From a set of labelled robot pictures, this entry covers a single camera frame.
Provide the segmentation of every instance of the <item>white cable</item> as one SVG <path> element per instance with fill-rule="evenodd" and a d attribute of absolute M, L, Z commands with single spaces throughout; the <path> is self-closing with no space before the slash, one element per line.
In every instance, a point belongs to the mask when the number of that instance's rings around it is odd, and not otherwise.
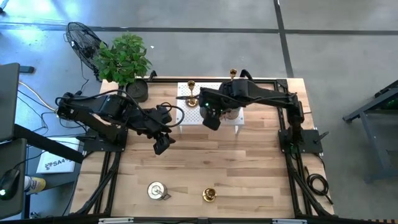
<path fill-rule="evenodd" d="M 55 111 L 54 108 L 52 108 L 51 106 L 49 106 L 48 104 L 46 104 L 46 102 L 33 90 L 31 89 L 28 85 L 26 85 L 25 83 L 18 81 L 19 84 L 24 85 L 28 90 L 30 90 L 34 95 L 36 95 L 38 97 L 38 99 L 45 105 L 45 107 L 47 107 L 48 109 Z"/>

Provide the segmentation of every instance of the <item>white pegboard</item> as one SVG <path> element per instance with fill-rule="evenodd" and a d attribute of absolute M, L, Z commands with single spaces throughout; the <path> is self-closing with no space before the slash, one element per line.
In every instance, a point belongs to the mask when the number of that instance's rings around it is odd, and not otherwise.
<path fill-rule="evenodd" d="M 200 87 L 206 87 L 206 88 L 212 88 L 215 90 L 218 90 L 220 87 L 221 83 L 202 83 L 198 82 L 195 83 L 195 88 L 193 89 L 193 95 L 198 95 L 200 92 Z M 190 96 L 191 95 L 191 90 L 189 90 L 187 83 L 178 83 L 178 90 L 177 90 L 177 96 Z M 185 103 L 185 100 L 177 100 L 177 106 L 180 107 L 182 110 L 184 110 L 185 117 L 184 120 L 180 125 L 201 125 L 203 122 L 203 118 L 200 116 L 200 107 L 199 105 L 192 108 L 187 106 Z M 177 122 L 180 121 L 182 117 L 182 113 L 180 110 L 177 110 Z M 235 119 L 222 119 L 221 120 L 221 125 L 228 125 L 228 126 L 234 126 L 234 125 L 244 125 L 244 117 L 243 117 L 243 109 L 241 108 L 239 110 L 239 116 Z"/>

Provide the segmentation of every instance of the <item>electric fan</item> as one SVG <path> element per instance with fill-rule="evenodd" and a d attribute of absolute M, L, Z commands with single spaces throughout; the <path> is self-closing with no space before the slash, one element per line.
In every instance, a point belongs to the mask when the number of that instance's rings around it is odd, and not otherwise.
<path fill-rule="evenodd" d="M 94 57 L 100 48 L 101 39 L 90 28 L 80 22 L 68 23 L 66 37 L 80 60 L 92 69 L 95 78 L 100 81 L 98 68 L 94 64 Z"/>

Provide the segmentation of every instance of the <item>green plant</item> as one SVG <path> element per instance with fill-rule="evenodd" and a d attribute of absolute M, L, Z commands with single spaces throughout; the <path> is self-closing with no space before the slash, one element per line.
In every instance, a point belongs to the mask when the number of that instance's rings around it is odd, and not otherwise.
<path fill-rule="evenodd" d="M 144 42 L 137 35 L 123 34 L 113 40 L 110 48 L 102 42 L 95 57 L 99 77 L 121 86 L 134 83 L 136 77 L 144 77 L 152 65 L 145 58 L 146 53 Z"/>

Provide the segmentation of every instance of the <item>computer mouse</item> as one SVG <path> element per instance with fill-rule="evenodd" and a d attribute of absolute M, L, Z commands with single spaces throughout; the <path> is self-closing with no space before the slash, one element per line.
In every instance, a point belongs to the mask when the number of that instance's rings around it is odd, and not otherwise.
<path fill-rule="evenodd" d="M 0 179 L 0 200 L 10 200 L 18 189 L 19 169 L 9 169 Z"/>

